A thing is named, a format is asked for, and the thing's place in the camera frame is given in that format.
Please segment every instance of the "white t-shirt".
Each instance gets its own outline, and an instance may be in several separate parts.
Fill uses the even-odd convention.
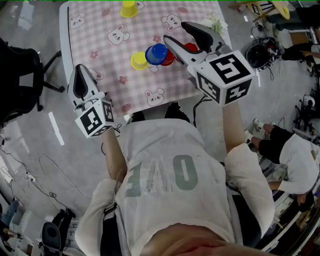
[[[125,255],[139,256],[156,232],[176,223],[207,227],[225,241],[235,242],[238,230],[231,222],[226,178],[240,190],[262,236],[271,225],[272,192],[257,154],[246,144],[228,153],[224,168],[208,155],[198,130],[184,120],[130,123],[120,138],[127,175],[116,196],[114,180],[100,182],[75,232],[87,256],[100,255],[104,209],[114,199]]]
[[[148,120],[131,123],[123,129],[123,135],[121,148],[128,174],[115,199],[132,255],[140,255],[156,232],[176,223],[207,227],[225,241],[235,242],[225,168],[208,155],[195,127],[180,119]],[[246,154],[245,172],[249,172],[250,165],[257,172],[256,177],[248,173],[244,178],[252,179],[259,190],[266,191],[257,200],[270,206],[263,217],[253,210],[264,233],[273,218],[274,202],[257,155],[247,145],[243,148],[239,154]],[[238,156],[232,158],[239,162]],[[232,159],[226,159],[226,163],[231,169],[236,166]],[[241,168],[236,171],[241,179]]]
[[[311,151],[315,150],[314,160]],[[316,183],[319,175],[320,147],[294,134],[284,144],[279,161],[287,165],[288,181],[283,180],[279,190],[290,194],[304,194]]]
[[[320,54],[320,44],[314,44],[311,46],[311,52]],[[315,64],[320,64],[320,58],[313,57]]]

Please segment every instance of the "red cup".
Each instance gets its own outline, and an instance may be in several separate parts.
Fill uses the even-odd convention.
[[[191,52],[197,52],[198,51],[198,47],[192,42],[188,42],[184,46]]]
[[[168,52],[165,56],[165,60],[164,62],[161,64],[162,66],[169,66],[172,62],[174,62],[175,60],[175,56],[173,55],[173,53],[171,51],[169,51],[168,49]]]

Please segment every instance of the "black shorts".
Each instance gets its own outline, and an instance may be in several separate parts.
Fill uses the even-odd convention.
[[[259,153],[275,164],[280,164],[280,154],[285,143],[291,138],[293,133],[274,126],[271,131],[270,139],[263,139],[259,143]]]

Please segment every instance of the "black chair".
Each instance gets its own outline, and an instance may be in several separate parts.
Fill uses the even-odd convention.
[[[8,46],[0,38],[0,73],[2,78],[0,89],[0,128],[22,114],[29,113],[35,105],[41,111],[40,96],[43,87],[62,93],[63,86],[57,88],[44,81],[44,74],[57,57],[58,51],[44,66],[34,49],[22,49]],[[20,77],[33,73],[32,87],[20,86]]]

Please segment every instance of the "yellow cup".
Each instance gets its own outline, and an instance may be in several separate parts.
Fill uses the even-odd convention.
[[[134,53],[130,62],[131,66],[136,70],[144,70],[149,65],[144,51]]]
[[[123,1],[120,14],[125,18],[132,18],[138,13],[136,1]]]

